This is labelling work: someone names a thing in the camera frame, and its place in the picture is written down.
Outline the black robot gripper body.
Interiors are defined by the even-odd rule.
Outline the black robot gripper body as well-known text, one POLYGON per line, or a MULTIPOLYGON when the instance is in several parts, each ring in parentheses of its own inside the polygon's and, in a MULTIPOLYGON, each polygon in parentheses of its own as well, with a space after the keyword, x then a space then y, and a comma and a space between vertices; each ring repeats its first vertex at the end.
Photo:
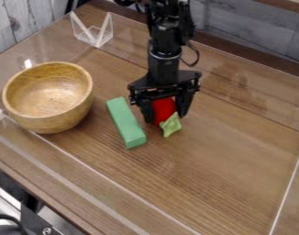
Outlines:
POLYGON ((128 85, 129 103, 140 105, 142 99, 150 101, 176 96, 180 87, 200 89, 198 71, 178 69, 180 54, 174 57, 157 57, 148 54, 148 72, 142 78, 128 85))

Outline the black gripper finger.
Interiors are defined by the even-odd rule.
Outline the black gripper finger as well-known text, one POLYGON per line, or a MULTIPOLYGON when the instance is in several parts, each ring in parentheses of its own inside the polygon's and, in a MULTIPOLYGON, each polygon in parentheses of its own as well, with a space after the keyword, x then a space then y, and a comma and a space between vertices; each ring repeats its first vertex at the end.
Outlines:
POLYGON ((153 108, 152 108, 152 101, 150 100, 142 99, 140 101, 140 111, 141 111, 141 114, 142 114, 144 121, 148 124, 152 124, 153 121, 154 121, 154 111, 153 111, 153 108))
POLYGON ((174 96, 174 103, 176 103, 177 115, 180 118, 182 118, 186 115, 193 95, 194 95, 193 88, 180 87, 177 89, 177 94, 174 96))

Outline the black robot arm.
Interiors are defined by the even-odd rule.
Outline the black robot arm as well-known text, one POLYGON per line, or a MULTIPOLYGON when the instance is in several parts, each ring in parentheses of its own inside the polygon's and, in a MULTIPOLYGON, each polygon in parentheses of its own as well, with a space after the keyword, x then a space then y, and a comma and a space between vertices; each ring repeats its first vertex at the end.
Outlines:
POLYGON ((194 25, 189 12, 189 0, 148 0, 144 4, 149 33, 146 74, 132 82, 129 104, 140 108, 144 121, 154 123, 157 114, 153 103, 174 98, 174 111, 184 117, 193 95, 200 90, 201 72, 178 69, 178 62, 193 67, 200 53, 189 43, 194 25))

